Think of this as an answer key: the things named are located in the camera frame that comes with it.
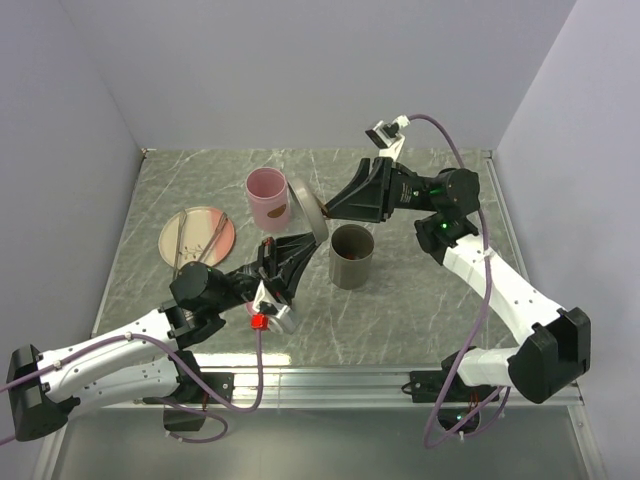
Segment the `grey cylindrical container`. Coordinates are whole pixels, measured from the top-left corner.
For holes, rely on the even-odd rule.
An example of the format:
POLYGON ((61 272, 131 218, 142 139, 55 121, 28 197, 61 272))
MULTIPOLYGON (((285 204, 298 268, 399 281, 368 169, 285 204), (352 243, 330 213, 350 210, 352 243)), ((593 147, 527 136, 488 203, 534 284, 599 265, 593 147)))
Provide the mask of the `grey cylindrical container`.
POLYGON ((375 242, 364 227, 354 224, 337 228, 330 239, 329 278, 338 288, 353 290, 368 280, 375 242))

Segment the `grey container lid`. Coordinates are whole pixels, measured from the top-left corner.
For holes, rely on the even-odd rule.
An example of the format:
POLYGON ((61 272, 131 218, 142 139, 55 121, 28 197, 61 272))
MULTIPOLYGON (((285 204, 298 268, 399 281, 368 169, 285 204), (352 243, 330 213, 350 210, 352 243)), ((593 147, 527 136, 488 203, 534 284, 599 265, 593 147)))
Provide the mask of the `grey container lid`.
POLYGON ((308 184, 300 178, 288 180, 290 191, 298 203, 317 245, 324 243, 329 237, 323 210, 316 195, 308 184))

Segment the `pink container lid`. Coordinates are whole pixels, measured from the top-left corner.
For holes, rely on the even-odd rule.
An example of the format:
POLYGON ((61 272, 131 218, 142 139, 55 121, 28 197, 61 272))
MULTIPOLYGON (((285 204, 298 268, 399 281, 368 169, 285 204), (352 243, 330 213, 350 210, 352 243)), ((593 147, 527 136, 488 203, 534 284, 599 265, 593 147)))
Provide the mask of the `pink container lid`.
POLYGON ((250 316, 253 316, 253 315, 255 315, 257 313, 257 311, 254 309, 254 306, 253 306, 252 302, 247 302, 245 304, 245 307, 246 307, 246 310, 247 310, 247 312, 248 312, 248 314, 250 316))

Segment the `metal tongs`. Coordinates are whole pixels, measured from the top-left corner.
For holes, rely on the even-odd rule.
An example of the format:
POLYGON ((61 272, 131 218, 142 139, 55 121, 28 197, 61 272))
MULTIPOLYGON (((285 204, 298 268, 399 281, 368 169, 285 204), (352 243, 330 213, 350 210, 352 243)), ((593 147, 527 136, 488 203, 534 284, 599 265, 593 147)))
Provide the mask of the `metal tongs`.
POLYGON ((189 262, 216 266, 231 252, 235 230, 229 215, 213 207, 192 207, 179 212, 165 226, 160 244, 171 246, 165 260, 172 279, 189 262))

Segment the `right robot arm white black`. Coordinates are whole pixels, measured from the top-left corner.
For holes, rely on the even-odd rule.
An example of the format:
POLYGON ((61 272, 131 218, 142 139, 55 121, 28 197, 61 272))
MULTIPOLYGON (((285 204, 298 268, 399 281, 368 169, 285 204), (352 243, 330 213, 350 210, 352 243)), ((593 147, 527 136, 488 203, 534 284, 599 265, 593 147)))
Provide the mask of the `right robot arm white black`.
POLYGON ((331 219, 386 221, 397 209, 426 211, 414 223, 423 252, 484 298, 517 342, 510 349, 468 347, 441 376, 444 393, 466 398, 476 386, 516 389, 542 404, 588 372, 591 320, 547 298, 509 266, 469 219, 480 209, 476 172, 447 168, 420 176, 389 158, 361 160, 347 186, 326 205, 331 219))

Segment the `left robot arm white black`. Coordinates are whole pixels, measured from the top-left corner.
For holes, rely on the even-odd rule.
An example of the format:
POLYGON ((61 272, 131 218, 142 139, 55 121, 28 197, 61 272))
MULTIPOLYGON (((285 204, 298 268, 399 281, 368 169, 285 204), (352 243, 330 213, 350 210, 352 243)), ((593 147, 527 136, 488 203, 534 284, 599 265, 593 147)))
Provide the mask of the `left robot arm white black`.
POLYGON ((202 261, 182 266, 171 299, 104 335, 57 350, 15 350, 7 383, 12 440, 27 442, 58 431, 74 416, 128 400, 148 399, 188 412, 189 403, 214 400, 242 407, 207 382, 191 347, 226 324, 223 313, 250 305, 250 327, 292 334, 295 293, 319 247, 311 233, 262 241, 255 261, 224 273, 202 261))

